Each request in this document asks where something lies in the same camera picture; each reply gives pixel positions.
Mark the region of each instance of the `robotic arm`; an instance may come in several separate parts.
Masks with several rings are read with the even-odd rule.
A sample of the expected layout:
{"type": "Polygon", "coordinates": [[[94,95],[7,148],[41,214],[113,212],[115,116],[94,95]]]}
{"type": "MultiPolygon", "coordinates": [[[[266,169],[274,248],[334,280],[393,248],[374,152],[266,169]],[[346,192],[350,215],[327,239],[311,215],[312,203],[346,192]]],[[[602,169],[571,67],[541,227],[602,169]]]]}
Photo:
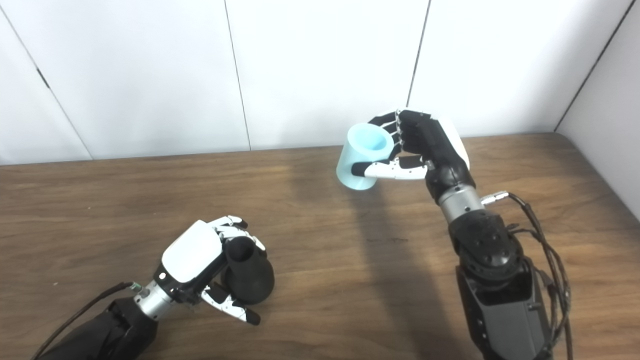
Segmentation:
{"type": "MultiPolygon", "coordinates": [[[[456,267],[458,288],[471,338],[484,358],[551,360],[552,347],[562,328],[568,329],[569,289],[563,286],[567,280],[559,257],[562,283],[556,274],[556,263],[552,260],[557,253],[548,246],[529,205],[507,192],[478,196],[467,153],[450,122],[438,121],[425,113],[398,110],[376,117],[370,124],[392,135],[394,150],[387,160],[354,163],[351,173],[387,179],[425,179],[431,197],[449,224],[453,249],[460,257],[456,267]],[[400,151],[418,155],[397,158],[400,151]],[[524,256],[515,234],[526,230],[505,226],[500,215],[485,208],[506,197],[518,201],[532,220],[536,230],[527,232],[543,244],[554,280],[524,256]],[[536,274],[552,296],[551,325],[536,274]],[[560,289],[564,289],[562,294],[558,294],[560,289]],[[561,326],[556,325],[556,298],[563,311],[561,326]]],[[[567,338],[571,357],[569,331],[567,338]]]]}
{"type": "Polygon", "coordinates": [[[32,359],[136,359],[155,339],[157,322],[176,304],[204,301],[240,321],[258,325],[260,316],[245,305],[265,300],[275,280],[264,245],[246,228],[246,222],[230,215],[209,223],[196,221],[164,251],[153,281],[144,288],[132,286],[137,295],[114,300],[104,312],[40,355],[64,326],[88,309],[85,307],[32,359]],[[222,271],[226,286],[210,284],[222,271]]]}

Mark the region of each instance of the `panel seam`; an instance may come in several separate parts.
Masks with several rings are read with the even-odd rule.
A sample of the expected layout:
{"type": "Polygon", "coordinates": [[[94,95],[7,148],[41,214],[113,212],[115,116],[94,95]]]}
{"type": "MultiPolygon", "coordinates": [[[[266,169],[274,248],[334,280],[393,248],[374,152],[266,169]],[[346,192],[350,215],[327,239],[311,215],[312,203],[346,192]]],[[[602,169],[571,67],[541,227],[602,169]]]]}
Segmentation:
{"type": "Polygon", "coordinates": [[[424,32],[427,28],[427,19],[429,19],[429,10],[431,9],[431,0],[427,3],[427,11],[424,14],[424,23],[422,24],[422,33],[420,34],[420,42],[418,43],[418,53],[415,55],[415,63],[413,64],[413,74],[411,75],[411,83],[409,84],[409,94],[406,96],[406,105],[409,107],[409,101],[411,100],[411,91],[413,90],[413,80],[415,80],[415,73],[418,70],[418,61],[420,60],[420,52],[422,51],[422,40],[424,40],[424,32]]]}
{"type": "Polygon", "coordinates": [[[227,27],[229,28],[229,40],[231,41],[231,53],[234,55],[234,67],[236,68],[236,79],[238,82],[238,91],[240,92],[240,105],[242,106],[242,116],[244,118],[244,128],[246,130],[246,141],[251,151],[251,137],[249,136],[249,125],[246,121],[246,112],[244,110],[244,97],[242,95],[242,86],[240,86],[240,73],[238,72],[238,62],[236,60],[236,48],[234,47],[234,37],[231,35],[231,22],[229,21],[229,10],[227,9],[227,0],[225,0],[225,15],[227,16],[227,27]]]}
{"type": "MultiPolygon", "coordinates": [[[[33,56],[31,55],[31,53],[29,52],[29,49],[27,49],[26,45],[24,44],[24,41],[22,41],[22,38],[20,37],[20,35],[18,34],[18,31],[15,29],[15,26],[13,26],[13,23],[11,22],[11,20],[9,19],[9,16],[7,16],[6,12],[4,11],[4,8],[2,7],[2,5],[0,4],[0,12],[2,12],[2,14],[4,15],[4,18],[6,19],[6,21],[9,23],[9,26],[11,27],[11,30],[13,30],[13,34],[15,34],[15,36],[18,38],[18,41],[20,42],[20,44],[22,45],[22,48],[24,49],[24,51],[27,53],[27,56],[29,56],[29,59],[31,60],[31,63],[33,64],[33,66],[36,68],[36,71],[39,73],[39,76],[44,79],[44,75],[42,74],[42,71],[40,70],[40,67],[38,66],[38,64],[36,63],[35,59],[33,58],[33,56]]],[[[82,144],[82,146],[84,147],[84,150],[86,151],[86,153],[89,155],[89,158],[91,160],[94,160],[93,155],[91,154],[91,151],[89,151],[89,148],[86,146],[86,143],[84,142],[84,140],[82,139],[82,136],[80,136],[80,133],[78,132],[78,130],[76,129],[76,126],[74,125],[74,123],[71,121],[71,118],[69,117],[69,115],[67,114],[67,111],[64,109],[64,107],[62,106],[62,103],[60,103],[60,100],[58,99],[58,97],[56,96],[56,93],[53,92],[53,89],[51,88],[51,86],[48,84],[48,82],[46,82],[46,80],[44,80],[45,84],[47,85],[47,88],[49,89],[49,91],[51,92],[51,95],[53,96],[53,99],[56,101],[56,104],[58,104],[58,107],[60,108],[60,110],[62,111],[62,114],[64,114],[67,122],[69,123],[69,125],[71,126],[71,128],[73,129],[74,133],[76,134],[76,136],[78,137],[78,140],[80,140],[80,143],[82,144]]]]}
{"type": "Polygon", "coordinates": [[[625,11],[625,14],[622,15],[622,18],[618,22],[618,25],[616,26],[616,28],[613,30],[613,33],[611,33],[611,36],[607,40],[607,43],[604,45],[604,47],[600,51],[600,54],[598,55],[598,58],[596,59],[596,61],[593,63],[593,65],[589,69],[589,72],[587,73],[587,76],[584,78],[584,80],[582,80],[582,84],[580,84],[580,87],[578,87],[578,91],[576,91],[575,95],[573,95],[573,98],[569,102],[569,105],[564,110],[564,113],[562,114],[562,117],[560,117],[560,121],[558,121],[558,123],[556,124],[556,127],[554,128],[554,133],[556,133],[558,131],[558,128],[560,127],[560,124],[562,124],[562,121],[564,120],[564,118],[566,118],[566,115],[569,113],[569,110],[571,110],[571,107],[573,106],[573,103],[578,98],[578,95],[580,95],[580,92],[584,88],[584,85],[587,83],[587,81],[591,77],[591,74],[595,70],[595,68],[598,65],[598,63],[600,62],[600,59],[602,59],[602,56],[604,55],[604,53],[606,52],[607,48],[611,44],[611,40],[613,40],[613,38],[616,36],[618,30],[620,29],[620,26],[622,25],[622,23],[627,18],[627,15],[629,14],[629,11],[631,11],[631,8],[633,7],[633,5],[635,3],[636,3],[636,0],[632,0],[631,3],[629,4],[627,10],[625,11]]]}

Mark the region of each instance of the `black cable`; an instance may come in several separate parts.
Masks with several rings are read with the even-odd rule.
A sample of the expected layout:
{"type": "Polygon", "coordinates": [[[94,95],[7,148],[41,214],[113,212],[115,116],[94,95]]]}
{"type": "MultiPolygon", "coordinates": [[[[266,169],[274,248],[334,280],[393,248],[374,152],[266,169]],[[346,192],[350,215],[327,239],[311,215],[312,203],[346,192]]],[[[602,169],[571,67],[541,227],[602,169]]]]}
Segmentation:
{"type": "MultiPolygon", "coordinates": [[[[547,238],[545,237],[544,232],[542,231],[542,226],[540,225],[540,221],[536,214],[534,213],[531,205],[522,200],[519,196],[509,193],[509,198],[514,200],[520,205],[520,208],[525,213],[527,218],[529,219],[531,225],[533,225],[533,230],[530,229],[516,229],[511,233],[529,233],[533,238],[535,238],[543,248],[545,256],[547,258],[547,262],[549,264],[549,268],[551,270],[551,276],[553,278],[553,283],[555,286],[554,292],[550,293],[551,297],[551,328],[552,328],[552,336],[547,342],[547,344],[543,347],[542,352],[548,352],[551,354],[553,347],[557,344],[564,331],[564,337],[566,341],[566,353],[567,358],[569,360],[573,360],[573,343],[572,343],[572,332],[571,325],[569,322],[569,311],[571,310],[571,288],[569,286],[569,278],[566,274],[566,270],[564,269],[564,264],[560,255],[556,252],[556,250],[549,245],[547,238]],[[557,322],[557,306],[559,305],[561,310],[561,319],[559,323],[557,322]]],[[[541,358],[541,354],[536,356],[536,359],[541,358]]]]}
{"type": "Polygon", "coordinates": [[[69,318],[69,320],[67,320],[65,323],[63,323],[60,327],[58,327],[53,332],[53,334],[51,334],[51,336],[49,336],[49,338],[40,346],[40,348],[38,348],[38,351],[36,351],[36,353],[33,355],[33,357],[31,357],[31,360],[38,359],[42,355],[44,350],[47,350],[47,347],[49,347],[49,345],[51,345],[51,343],[56,339],[56,337],[58,337],[58,335],[60,335],[61,332],[63,332],[72,322],[74,322],[77,318],[79,318],[82,314],[84,314],[87,310],[89,310],[92,306],[94,306],[98,301],[106,298],[109,295],[117,293],[120,290],[124,290],[124,289],[132,286],[133,284],[134,284],[133,282],[121,282],[120,284],[117,284],[116,286],[112,286],[112,287],[108,288],[107,290],[104,290],[95,299],[89,301],[89,303],[87,303],[87,305],[83,306],[82,309],[80,309],[77,313],[75,313],[73,316],[71,316],[69,318]]]}

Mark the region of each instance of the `wood grain surface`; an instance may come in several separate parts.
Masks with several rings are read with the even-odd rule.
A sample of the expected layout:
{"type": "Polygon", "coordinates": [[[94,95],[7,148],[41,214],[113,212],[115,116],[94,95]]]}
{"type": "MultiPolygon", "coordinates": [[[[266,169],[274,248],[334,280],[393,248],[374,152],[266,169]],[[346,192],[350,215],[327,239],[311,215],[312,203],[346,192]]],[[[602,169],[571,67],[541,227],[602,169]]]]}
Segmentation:
{"type": "MultiPolygon", "coordinates": [[[[576,359],[640,356],[640,226],[555,134],[464,140],[479,193],[528,200],[573,289],[576,359]]],[[[243,217],[276,288],[252,327],[176,307],[142,359],[480,359],[422,181],[355,192],[340,147],[0,167],[0,359],[27,359],[102,290],[147,283],[195,220],[243,217]]],[[[510,202],[493,207],[525,224],[510,202]]],[[[534,240],[526,254],[546,264],[534,240]]],[[[87,319],[104,309],[103,302],[87,319]]],[[[564,358],[562,343],[556,359],[564,358]]]]}

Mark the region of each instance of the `light blue cup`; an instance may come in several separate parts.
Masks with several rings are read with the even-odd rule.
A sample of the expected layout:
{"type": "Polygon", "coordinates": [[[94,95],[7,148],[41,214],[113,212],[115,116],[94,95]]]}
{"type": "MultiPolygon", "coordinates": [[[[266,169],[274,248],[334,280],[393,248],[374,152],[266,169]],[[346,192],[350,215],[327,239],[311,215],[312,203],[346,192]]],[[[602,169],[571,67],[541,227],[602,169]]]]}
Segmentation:
{"type": "Polygon", "coordinates": [[[342,148],[335,173],[348,188],[369,189],[376,183],[376,179],[352,175],[351,166],[365,161],[386,160],[393,149],[394,139],[386,130],[372,124],[356,124],[347,133],[347,142],[342,148]]]}

